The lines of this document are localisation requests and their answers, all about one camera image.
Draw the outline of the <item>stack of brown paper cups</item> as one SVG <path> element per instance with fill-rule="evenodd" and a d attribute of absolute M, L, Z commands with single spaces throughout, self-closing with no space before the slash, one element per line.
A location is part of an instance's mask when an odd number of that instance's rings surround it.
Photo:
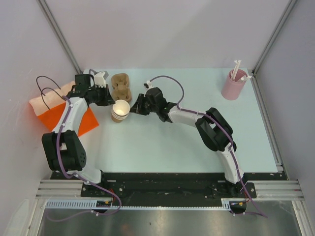
<path fill-rule="evenodd" d="M 111 118 L 115 123 L 125 120 L 130 112 L 130 105 L 125 100 L 117 100 L 112 106 Z"/>

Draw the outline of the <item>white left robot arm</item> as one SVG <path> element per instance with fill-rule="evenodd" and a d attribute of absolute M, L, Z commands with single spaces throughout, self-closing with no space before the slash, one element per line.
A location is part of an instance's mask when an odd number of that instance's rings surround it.
<path fill-rule="evenodd" d="M 106 83 L 107 77 L 107 71 L 75 75 L 75 84 L 63 96 L 66 105 L 58 124 L 51 133 L 42 136 L 49 168 L 63 173 L 66 178 L 76 177 L 92 184 L 91 190 L 100 197 L 108 193 L 109 185 L 101 180 L 101 170 L 87 163 L 78 130 L 90 104 L 103 107 L 114 104 Z"/>

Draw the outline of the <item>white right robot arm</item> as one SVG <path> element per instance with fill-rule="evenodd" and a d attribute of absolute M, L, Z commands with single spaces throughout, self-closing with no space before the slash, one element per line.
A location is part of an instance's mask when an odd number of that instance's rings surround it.
<path fill-rule="evenodd" d="M 196 112 L 168 102 L 159 88 L 150 88 L 145 94 L 139 94 L 130 111 L 139 115 L 155 113 L 163 122 L 181 123 L 197 129 L 204 145 L 216 152 L 224 169 L 228 183 L 227 192 L 232 197 L 239 197 L 245 191 L 244 172 L 237 161 L 236 144 L 233 130 L 219 111 L 210 108 L 206 112 Z"/>

